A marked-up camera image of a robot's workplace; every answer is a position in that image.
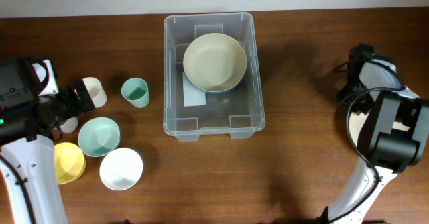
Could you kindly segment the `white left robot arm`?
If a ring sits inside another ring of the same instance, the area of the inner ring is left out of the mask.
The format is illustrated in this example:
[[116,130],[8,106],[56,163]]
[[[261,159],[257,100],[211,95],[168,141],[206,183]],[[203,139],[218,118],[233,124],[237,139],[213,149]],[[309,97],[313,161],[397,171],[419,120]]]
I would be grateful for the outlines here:
[[1,175],[15,223],[67,223],[53,129],[94,109],[82,80],[59,87],[48,59],[1,63]]

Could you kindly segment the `cream cup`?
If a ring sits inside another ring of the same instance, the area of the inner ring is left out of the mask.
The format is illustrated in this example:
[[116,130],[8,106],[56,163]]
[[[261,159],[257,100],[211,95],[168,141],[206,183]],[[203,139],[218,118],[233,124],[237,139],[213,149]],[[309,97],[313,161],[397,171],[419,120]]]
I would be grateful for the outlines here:
[[97,78],[86,77],[83,79],[83,83],[88,90],[95,108],[100,108],[106,104],[107,95],[101,82]]

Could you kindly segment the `light grey cup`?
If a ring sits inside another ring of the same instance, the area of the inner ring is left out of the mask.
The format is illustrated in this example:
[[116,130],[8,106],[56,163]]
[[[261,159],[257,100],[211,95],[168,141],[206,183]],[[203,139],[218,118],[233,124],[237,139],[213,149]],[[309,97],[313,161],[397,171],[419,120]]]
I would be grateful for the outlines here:
[[78,128],[78,118],[77,117],[72,117],[68,120],[66,120],[61,126],[60,129],[64,132],[64,133],[72,133],[73,131],[75,131]]

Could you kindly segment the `cream bowl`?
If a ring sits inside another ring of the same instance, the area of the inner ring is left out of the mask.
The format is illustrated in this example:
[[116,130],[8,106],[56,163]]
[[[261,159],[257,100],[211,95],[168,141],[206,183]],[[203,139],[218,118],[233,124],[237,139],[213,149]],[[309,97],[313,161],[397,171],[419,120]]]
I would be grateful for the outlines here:
[[240,82],[247,71],[247,55],[240,43],[221,33],[209,33],[192,41],[183,57],[189,81],[204,90],[221,91]]
[[351,113],[349,116],[349,132],[353,143],[357,146],[360,131],[369,114],[360,113],[359,115]]

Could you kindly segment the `mint green cup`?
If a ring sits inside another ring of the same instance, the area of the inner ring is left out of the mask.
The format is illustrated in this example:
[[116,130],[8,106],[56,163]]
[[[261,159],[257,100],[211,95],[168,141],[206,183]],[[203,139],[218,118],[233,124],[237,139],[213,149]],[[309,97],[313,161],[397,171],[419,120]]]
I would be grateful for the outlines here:
[[121,87],[124,99],[134,107],[144,108],[149,104],[150,95],[147,83],[141,78],[130,78]]

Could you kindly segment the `dark blue bowl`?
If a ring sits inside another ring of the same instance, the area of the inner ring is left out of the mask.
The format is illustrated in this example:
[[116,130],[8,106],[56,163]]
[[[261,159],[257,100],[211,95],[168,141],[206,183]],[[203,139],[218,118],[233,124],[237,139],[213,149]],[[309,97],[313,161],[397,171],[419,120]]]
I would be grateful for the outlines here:
[[228,93],[231,92],[233,90],[235,90],[237,87],[240,87],[242,85],[243,81],[238,82],[236,85],[234,85],[233,87],[229,88],[229,89],[225,89],[225,90],[221,90],[221,91],[209,91],[209,90],[204,90],[202,88],[199,88],[197,86],[195,86],[198,90],[201,90],[204,93],[210,93],[210,94],[224,94],[224,93]]

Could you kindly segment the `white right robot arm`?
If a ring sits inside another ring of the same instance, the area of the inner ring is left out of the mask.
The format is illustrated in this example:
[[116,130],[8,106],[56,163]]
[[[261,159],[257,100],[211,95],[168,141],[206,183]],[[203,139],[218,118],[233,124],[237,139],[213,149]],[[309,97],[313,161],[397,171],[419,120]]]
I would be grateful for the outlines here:
[[341,196],[321,223],[362,223],[386,185],[422,158],[428,140],[428,100],[406,86],[391,58],[359,44],[335,73],[346,72],[336,94],[346,110],[346,134],[359,159]]

